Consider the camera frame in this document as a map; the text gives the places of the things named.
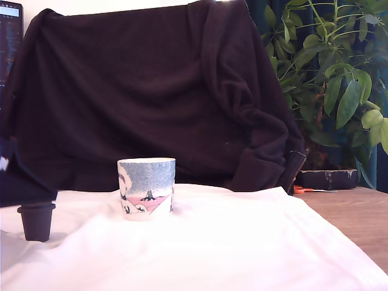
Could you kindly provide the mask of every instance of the computer monitor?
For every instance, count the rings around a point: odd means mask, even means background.
[[[1,92],[23,39],[23,7],[0,1],[0,108]]]

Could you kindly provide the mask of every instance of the white fabric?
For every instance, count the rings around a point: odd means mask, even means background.
[[[122,217],[120,195],[61,192],[47,243],[1,210],[1,290],[388,290],[388,276],[281,189],[176,185],[162,221]]]

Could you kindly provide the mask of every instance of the black cloth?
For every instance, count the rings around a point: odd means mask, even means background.
[[[176,158],[176,182],[288,190],[304,141],[243,0],[97,15],[44,10],[0,134],[56,189],[118,188],[116,161]]]

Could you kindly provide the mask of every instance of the ceramic cup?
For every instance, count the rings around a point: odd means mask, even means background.
[[[124,217],[150,221],[173,209],[175,159],[122,159],[117,162]]]

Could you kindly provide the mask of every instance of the wooden table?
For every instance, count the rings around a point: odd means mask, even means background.
[[[358,187],[295,197],[342,231],[388,274],[388,194]]]

